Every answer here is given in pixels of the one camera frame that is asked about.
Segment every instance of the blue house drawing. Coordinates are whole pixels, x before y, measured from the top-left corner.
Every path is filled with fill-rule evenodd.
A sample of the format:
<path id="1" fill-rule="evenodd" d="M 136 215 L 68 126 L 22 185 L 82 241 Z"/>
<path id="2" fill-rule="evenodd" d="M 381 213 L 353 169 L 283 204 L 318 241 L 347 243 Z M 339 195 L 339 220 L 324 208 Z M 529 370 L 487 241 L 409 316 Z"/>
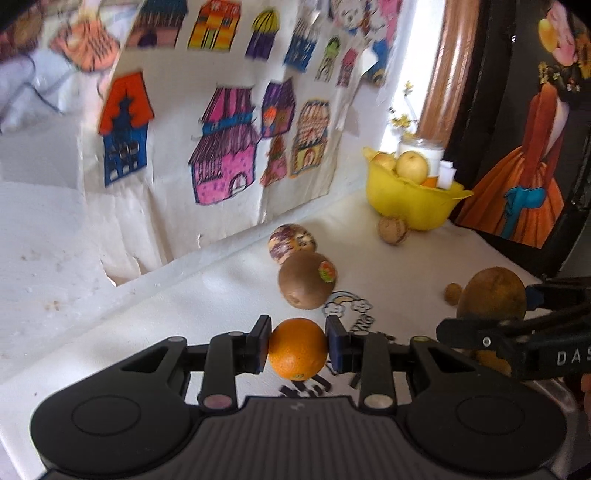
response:
<path id="1" fill-rule="evenodd" d="M 295 26 L 294 34 L 283 63 L 295 68 L 299 72 L 305 72 L 317 42 L 318 30 L 315 27 L 311 27 L 308 30 L 306 21 L 300 18 Z"/>
<path id="2" fill-rule="evenodd" d="M 148 123 L 153 118 L 141 73 L 114 81 L 99 129 L 105 145 L 105 187 L 147 165 Z"/>

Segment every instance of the house drawing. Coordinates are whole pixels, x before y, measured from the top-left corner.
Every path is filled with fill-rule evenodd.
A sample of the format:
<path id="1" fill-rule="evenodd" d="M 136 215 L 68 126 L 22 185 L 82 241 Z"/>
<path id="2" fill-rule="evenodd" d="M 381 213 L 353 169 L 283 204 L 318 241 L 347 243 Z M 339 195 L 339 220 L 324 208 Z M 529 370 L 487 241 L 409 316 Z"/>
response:
<path id="1" fill-rule="evenodd" d="M 218 87 L 203 114 L 203 136 L 189 165 L 195 201 L 211 205 L 238 194 L 255 178 L 251 88 Z"/>
<path id="2" fill-rule="evenodd" d="M 279 31 L 279 13 L 274 8 L 263 10 L 252 23 L 252 37 L 245 57 L 269 60 L 275 35 Z"/>
<path id="3" fill-rule="evenodd" d="M 351 74 L 353 73 L 353 68 L 355 67 L 355 61 L 357 61 L 357 55 L 357 50 L 352 48 L 350 48 L 347 53 L 345 53 L 343 61 L 340 64 L 339 80 L 336 82 L 338 86 L 349 86 Z"/>
<path id="4" fill-rule="evenodd" d="M 305 72 L 317 42 L 318 29 L 314 26 L 308 28 L 306 20 L 299 18 L 283 63 L 299 72 Z"/>
<path id="5" fill-rule="evenodd" d="M 262 100 L 263 138 L 271 138 L 289 131 L 296 112 L 296 96 L 291 78 L 283 83 L 269 82 Z"/>
<path id="6" fill-rule="evenodd" d="M 230 51 L 240 14 L 239 2 L 210 0 L 203 4 L 189 38 L 188 48 Z"/>
<path id="7" fill-rule="evenodd" d="M 302 107 L 293 145 L 291 177 L 320 165 L 328 143 L 329 122 L 328 101 L 308 100 Z"/>
<path id="8" fill-rule="evenodd" d="M 332 77 L 333 70 L 335 69 L 336 57 L 339 56 L 340 52 L 340 39 L 339 37 L 332 37 L 326 48 L 324 49 L 324 57 L 316 72 L 316 80 L 321 82 L 329 82 Z"/>
<path id="9" fill-rule="evenodd" d="M 127 39 L 128 47 L 174 47 L 188 13 L 187 0 L 146 0 Z"/>
<path id="10" fill-rule="evenodd" d="M 141 72 L 113 81 L 99 125 L 105 146 L 105 187 L 147 165 L 148 123 L 153 118 Z"/>
<path id="11" fill-rule="evenodd" d="M 275 137 L 269 149 L 269 162 L 261 177 L 261 184 L 268 187 L 287 175 L 287 160 L 285 159 L 285 142 L 283 137 Z"/>

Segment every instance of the yellow plastic bowl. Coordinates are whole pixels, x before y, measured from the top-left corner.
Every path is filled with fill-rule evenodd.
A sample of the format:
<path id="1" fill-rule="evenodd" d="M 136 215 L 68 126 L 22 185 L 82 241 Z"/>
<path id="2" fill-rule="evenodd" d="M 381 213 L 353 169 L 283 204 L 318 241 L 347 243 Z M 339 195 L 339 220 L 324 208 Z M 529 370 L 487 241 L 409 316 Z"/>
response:
<path id="1" fill-rule="evenodd" d="M 393 171 L 371 161 L 378 152 L 364 148 L 369 160 L 368 183 L 365 193 L 369 204 L 384 216 L 406 220 L 413 230 L 433 230 L 443 225 L 455 206 L 471 197 L 471 190 L 454 182 L 450 190 L 417 185 L 402 179 Z"/>

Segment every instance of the orange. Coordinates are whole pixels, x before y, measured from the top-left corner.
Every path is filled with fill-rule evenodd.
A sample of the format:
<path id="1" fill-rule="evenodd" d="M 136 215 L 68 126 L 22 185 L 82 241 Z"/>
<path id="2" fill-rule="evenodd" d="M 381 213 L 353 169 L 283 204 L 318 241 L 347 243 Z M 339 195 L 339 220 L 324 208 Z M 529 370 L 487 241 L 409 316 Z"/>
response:
<path id="1" fill-rule="evenodd" d="M 277 375 L 288 380 L 313 377 L 324 366 L 327 354 L 324 332 L 305 318 L 281 322 L 269 338 L 269 362 Z"/>

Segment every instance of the woman in orange dress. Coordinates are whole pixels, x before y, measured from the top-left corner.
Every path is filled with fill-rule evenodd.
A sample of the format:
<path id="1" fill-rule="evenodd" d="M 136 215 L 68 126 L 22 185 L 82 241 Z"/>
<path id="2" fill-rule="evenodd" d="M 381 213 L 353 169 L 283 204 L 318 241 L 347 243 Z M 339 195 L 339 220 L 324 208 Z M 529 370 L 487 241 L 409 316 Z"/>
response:
<path id="1" fill-rule="evenodd" d="M 539 65 L 540 92 L 530 102 L 523 142 L 473 189 L 456 223 L 541 248 L 564 200 L 554 171 L 570 108 L 589 68 L 589 32 L 556 0 L 538 25 L 540 41 L 559 63 Z"/>

